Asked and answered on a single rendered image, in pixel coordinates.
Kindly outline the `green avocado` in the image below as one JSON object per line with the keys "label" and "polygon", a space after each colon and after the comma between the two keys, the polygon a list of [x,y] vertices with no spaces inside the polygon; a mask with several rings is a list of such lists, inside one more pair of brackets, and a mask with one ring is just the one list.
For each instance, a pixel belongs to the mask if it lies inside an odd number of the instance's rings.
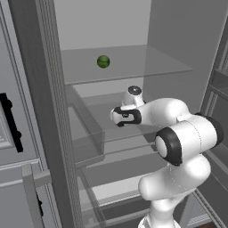
{"label": "green avocado", "polygon": [[97,65],[102,68],[108,68],[110,65],[110,58],[107,55],[101,55],[97,59]]}

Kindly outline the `small glass fridge shelf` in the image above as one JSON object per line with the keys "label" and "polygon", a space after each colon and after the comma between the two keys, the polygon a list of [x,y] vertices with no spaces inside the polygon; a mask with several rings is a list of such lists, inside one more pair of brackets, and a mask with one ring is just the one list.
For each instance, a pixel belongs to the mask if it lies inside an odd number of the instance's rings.
{"label": "small glass fridge shelf", "polygon": [[84,97],[83,100],[104,131],[106,142],[143,135],[149,143],[153,143],[158,131],[156,127],[142,125],[118,127],[110,120],[110,111],[121,104],[123,95],[123,93],[103,94]]}

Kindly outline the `clear fridge drawer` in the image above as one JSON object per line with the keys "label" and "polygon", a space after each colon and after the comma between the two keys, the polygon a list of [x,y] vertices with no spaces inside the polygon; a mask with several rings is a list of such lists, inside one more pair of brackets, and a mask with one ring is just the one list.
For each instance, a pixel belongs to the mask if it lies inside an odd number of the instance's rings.
{"label": "clear fridge drawer", "polygon": [[73,156],[77,167],[104,159],[104,131],[72,85],[66,86]]}

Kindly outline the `large glass fridge shelf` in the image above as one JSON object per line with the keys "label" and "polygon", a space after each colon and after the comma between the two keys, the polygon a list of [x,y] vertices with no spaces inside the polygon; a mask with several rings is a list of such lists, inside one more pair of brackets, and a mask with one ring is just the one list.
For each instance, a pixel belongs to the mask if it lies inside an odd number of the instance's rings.
{"label": "large glass fridge shelf", "polygon": [[[101,55],[110,58],[108,68],[97,65]],[[192,68],[150,45],[113,46],[61,51],[66,85],[80,85],[192,71]]]}

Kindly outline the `grey open fridge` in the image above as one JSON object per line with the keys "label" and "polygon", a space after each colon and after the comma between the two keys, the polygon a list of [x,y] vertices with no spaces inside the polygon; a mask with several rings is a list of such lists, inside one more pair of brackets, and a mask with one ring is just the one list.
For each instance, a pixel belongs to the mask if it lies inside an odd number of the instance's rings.
{"label": "grey open fridge", "polygon": [[74,86],[82,99],[125,95],[129,86],[139,86],[145,102],[175,98],[185,102],[190,113],[200,114],[209,71],[228,17],[228,0],[152,0],[148,45],[192,71],[80,85],[66,85],[64,81],[54,1],[8,0],[8,4],[52,175],[61,227],[82,228],[82,191],[90,197],[85,209],[94,212],[101,224],[132,222],[140,204],[137,176],[162,167],[166,161],[158,154],[155,141],[148,142],[143,135],[106,142],[104,133],[104,159],[77,167],[66,86]]}

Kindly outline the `grey fridge door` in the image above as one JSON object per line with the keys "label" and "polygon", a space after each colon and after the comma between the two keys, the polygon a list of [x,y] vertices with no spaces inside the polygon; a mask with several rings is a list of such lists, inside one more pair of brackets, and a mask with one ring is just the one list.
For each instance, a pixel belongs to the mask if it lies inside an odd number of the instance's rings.
{"label": "grey fridge door", "polygon": [[228,228],[228,17],[200,111],[222,125],[224,139],[205,153],[212,173],[195,195],[217,228]]}

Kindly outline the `grey panelled cupboard door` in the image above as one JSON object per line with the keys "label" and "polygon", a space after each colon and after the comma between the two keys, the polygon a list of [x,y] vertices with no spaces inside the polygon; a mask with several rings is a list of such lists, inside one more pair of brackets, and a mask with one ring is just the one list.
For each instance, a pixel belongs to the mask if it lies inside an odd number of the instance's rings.
{"label": "grey panelled cupboard door", "polygon": [[0,0],[0,93],[6,93],[12,102],[23,147],[20,153],[15,147],[0,149],[0,164],[39,158],[43,147],[8,0]]}

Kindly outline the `grey lower cupboard door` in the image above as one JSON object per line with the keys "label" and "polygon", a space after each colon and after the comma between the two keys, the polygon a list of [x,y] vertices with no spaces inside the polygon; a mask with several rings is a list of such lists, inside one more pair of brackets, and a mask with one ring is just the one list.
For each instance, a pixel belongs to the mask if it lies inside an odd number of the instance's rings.
{"label": "grey lower cupboard door", "polygon": [[[44,170],[40,159],[0,166],[0,228],[34,228],[22,184],[21,166],[27,163],[31,164],[34,175]],[[45,228],[62,228],[52,185],[38,187],[37,195],[42,202]]]}

